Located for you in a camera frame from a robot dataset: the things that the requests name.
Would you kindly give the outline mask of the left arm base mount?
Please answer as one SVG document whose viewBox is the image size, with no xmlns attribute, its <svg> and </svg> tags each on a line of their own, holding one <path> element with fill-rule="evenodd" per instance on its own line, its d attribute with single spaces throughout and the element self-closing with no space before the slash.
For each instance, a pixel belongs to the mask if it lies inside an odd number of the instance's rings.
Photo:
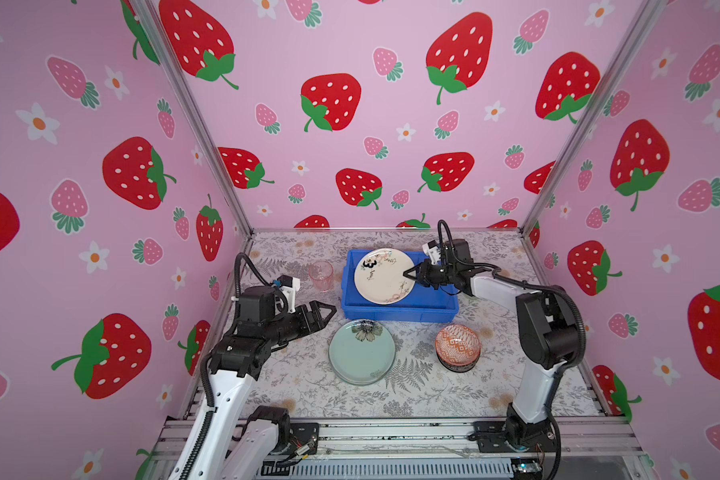
<svg viewBox="0 0 720 480">
<path fill-rule="evenodd" d="M 319 433 L 320 424 L 316 422 L 296 421 L 285 427 L 284 423 L 255 420 L 234 429 L 230 449 L 247 440 L 256 440 L 258 445 L 272 447 L 270 455 L 287 457 L 297 452 L 312 455 L 317 452 Z"/>
</svg>

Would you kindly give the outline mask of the white floral plate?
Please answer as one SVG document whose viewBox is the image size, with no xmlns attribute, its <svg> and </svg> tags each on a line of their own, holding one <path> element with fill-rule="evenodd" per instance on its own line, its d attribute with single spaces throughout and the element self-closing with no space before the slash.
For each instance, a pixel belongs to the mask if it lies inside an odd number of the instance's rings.
<svg viewBox="0 0 720 480">
<path fill-rule="evenodd" d="M 354 272 L 358 293 L 378 305 L 391 305 L 405 299 L 414 289 L 415 281 L 404 276 L 414 267 L 405 252 L 381 248 L 365 254 Z"/>
</svg>

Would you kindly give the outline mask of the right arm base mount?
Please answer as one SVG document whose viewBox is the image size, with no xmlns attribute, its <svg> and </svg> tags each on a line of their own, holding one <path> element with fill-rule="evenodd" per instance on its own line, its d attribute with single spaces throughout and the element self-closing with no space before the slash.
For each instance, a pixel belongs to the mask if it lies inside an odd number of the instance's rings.
<svg viewBox="0 0 720 480">
<path fill-rule="evenodd" d="M 554 453 L 560 442 L 550 422 L 525 425 L 504 421 L 477 421 L 467 435 L 481 453 Z"/>
</svg>

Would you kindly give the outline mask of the mint green flower plate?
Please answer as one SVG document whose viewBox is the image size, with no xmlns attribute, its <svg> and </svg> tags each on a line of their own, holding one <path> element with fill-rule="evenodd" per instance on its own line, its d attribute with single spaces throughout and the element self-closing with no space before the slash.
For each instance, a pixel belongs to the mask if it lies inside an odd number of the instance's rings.
<svg viewBox="0 0 720 480">
<path fill-rule="evenodd" d="M 380 322 L 354 320 L 334 334 L 328 356 L 342 381 L 365 386 L 379 381 L 392 368 L 396 346 L 392 334 Z"/>
</svg>

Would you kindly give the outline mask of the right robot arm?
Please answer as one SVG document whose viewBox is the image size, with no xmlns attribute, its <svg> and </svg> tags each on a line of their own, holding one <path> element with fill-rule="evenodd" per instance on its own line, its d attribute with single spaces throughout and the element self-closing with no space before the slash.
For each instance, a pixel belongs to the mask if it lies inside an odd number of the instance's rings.
<svg viewBox="0 0 720 480">
<path fill-rule="evenodd" d="M 555 432 L 552 404 L 564 373 L 577 366 L 586 349 L 584 323 L 577 305 L 558 286 L 513 279 L 491 263 L 475 262 L 464 239 L 431 241 L 428 258 L 403 276 L 438 289 L 491 301 L 513 312 L 526 357 L 521 385 L 507 409 L 503 441 L 516 451 Z"/>
</svg>

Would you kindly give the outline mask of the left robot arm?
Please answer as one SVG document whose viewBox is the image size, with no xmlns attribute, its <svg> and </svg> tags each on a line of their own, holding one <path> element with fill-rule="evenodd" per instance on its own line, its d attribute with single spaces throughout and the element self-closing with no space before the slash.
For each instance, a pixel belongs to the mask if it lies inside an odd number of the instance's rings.
<svg viewBox="0 0 720 480">
<path fill-rule="evenodd" d="M 295 303 L 294 287 L 256 286 L 237 296 L 232 325 L 199 363 L 204 403 L 173 467 L 172 479 L 252 479 L 273 451 L 287 447 L 289 414 L 261 407 L 233 440 L 243 407 L 272 353 L 323 330 L 337 307 Z"/>
</svg>

